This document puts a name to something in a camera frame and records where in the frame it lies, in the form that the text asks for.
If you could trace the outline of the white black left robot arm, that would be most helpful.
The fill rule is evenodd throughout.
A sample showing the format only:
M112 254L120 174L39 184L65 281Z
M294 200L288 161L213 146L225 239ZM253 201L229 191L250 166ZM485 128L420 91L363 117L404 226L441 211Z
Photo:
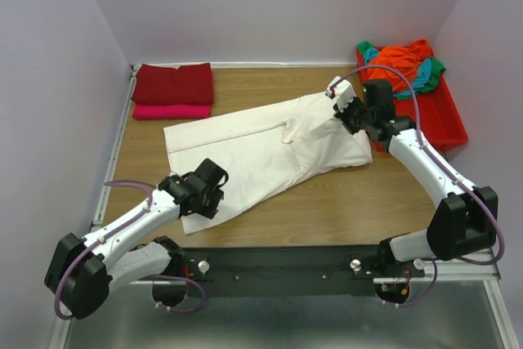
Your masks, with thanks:
M198 214L212 219L223 200L227 171L205 159L193 172L172 174L159 184L113 180L108 187L145 192L145 200L120 218L78 237L59 240L44 277L61 320L93 314L120 287L149 276L193 284L184 272L183 252L168 237L140 246L146 236L181 217Z

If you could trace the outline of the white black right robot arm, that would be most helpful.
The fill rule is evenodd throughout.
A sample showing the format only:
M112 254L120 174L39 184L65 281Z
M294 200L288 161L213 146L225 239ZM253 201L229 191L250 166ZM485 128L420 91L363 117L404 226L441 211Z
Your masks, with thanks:
M385 239L378 245L376 267L397 275L415 259L449 261L500 244L496 231L498 196L456 171L418 130L409 116L396 114L391 84L364 83L359 98L346 79L336 77L326 90L334 100L335 118L352 135L363 131L399 160L427 192L435 206L427 229Z

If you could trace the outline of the white t-shirt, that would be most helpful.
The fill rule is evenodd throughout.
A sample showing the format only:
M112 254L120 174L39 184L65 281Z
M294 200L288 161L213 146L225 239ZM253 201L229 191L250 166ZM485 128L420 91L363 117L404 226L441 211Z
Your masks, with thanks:
M315 175L373 160L366 134L348 133L323 93L173 125L163 133L173 172L193 171L211 159L229 175L214 218L182 218L188 235L229 221Z

